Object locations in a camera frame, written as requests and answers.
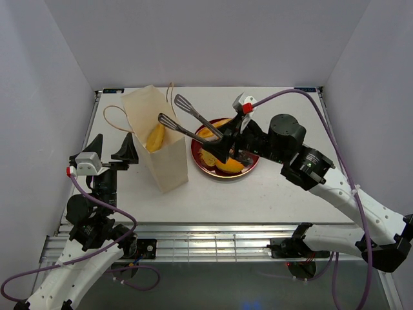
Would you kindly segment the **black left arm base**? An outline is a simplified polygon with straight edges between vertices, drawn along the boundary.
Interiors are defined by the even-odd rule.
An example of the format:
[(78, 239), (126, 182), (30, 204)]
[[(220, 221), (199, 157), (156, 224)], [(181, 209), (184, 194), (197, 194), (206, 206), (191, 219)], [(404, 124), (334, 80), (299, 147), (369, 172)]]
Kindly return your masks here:
[[(124, 255), (120, 258), (121, 263), (113, 263), (110, 270), (122, 269), (126, 267), (138, 266), (141, 260), (153, 260), (156, 258), (157, 240), (150, 238), (139, 238), (136, 233), (127, 237), (121, 245)], [(112, 273), (113, 276), (121, 280), (132, 279), (137, 273), (136, 269), (125, 269)]]

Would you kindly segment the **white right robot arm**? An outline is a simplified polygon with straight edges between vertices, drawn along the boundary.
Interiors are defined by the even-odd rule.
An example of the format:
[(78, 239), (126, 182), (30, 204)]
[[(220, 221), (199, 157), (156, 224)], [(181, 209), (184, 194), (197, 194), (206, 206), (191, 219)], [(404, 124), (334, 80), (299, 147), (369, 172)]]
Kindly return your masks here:
[(243, 117), (219, 128), (221, 137), (203, 143), (220, 161), (250, 153), (282, 165), (287, 181), (331, 204), (357, 226), (338, 229), (302, 223), (290, 238), (272, 250), (284, 257), (307, 257), (322, 251), (372, 260), (372, 266), (391, 273), (407, 258), (412, 241), (412, 216), (385, 207), (361, 189), (351, 187), (345, 175), (320, 151), (304, 145), (305, 127), (289, 114), (270, 120), (268, 132), (255, 121), (241, 126)]

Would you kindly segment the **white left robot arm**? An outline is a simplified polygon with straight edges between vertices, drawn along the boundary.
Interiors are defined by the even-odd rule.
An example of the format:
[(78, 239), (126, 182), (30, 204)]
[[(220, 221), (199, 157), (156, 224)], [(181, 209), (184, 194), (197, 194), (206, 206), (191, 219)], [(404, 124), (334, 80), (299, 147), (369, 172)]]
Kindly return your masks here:
[(39, 269), (46, 279), (28, 299), (17, 300), (15, 309), (75, 309), (116, 260), (135, 255), (137, 221), (117, 208), (117, 173), (139, 162), (132, 134), (108, 163), (101, 161), (102, 148), (98, 134), (69, 158), (66, 174), (78, 190), (66, 205), (72, 229), (57, 262)]

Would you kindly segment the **metal serving tongs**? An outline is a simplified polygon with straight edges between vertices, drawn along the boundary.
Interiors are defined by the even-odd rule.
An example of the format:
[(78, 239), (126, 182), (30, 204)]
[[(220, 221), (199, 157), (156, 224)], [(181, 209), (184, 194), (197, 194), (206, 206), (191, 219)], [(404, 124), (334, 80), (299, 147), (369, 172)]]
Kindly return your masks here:
[(201, 126), (201, 122), (172, 102), (177, 94), (187, 98), (193, 107), (209, 121), (216, 118), (234, 117), (236, 113), (232, 104), (240, 94), (252, 96), (258, 100), (258, 95), (249, 88), (239, 87), (178, 87), (174, 89), (172, 95), (170, 90), (167, 92), (167, 88), (162, 88), (161, 93), (168, 106), (174, 109), (174, 114), (180, 124), (191, 132), (195, 132)]

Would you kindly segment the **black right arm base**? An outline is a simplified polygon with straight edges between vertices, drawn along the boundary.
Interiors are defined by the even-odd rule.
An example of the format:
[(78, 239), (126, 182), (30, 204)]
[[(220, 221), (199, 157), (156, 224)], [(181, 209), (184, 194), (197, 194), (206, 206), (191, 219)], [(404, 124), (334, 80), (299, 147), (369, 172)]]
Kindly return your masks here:
[(313, 251), (304, 243), (305, 233), (313, 225), (301, 223), (290, 238), (285, 238), (280, 243), (275, 238), (270, 240), (267, 248), (271, 251), (273, 258), (299, 258), (300, 262), (288, 262), (290, 273), (296, 278), (310, 279), (316, 275), (316, 258), (328, 258), (328, 251)]

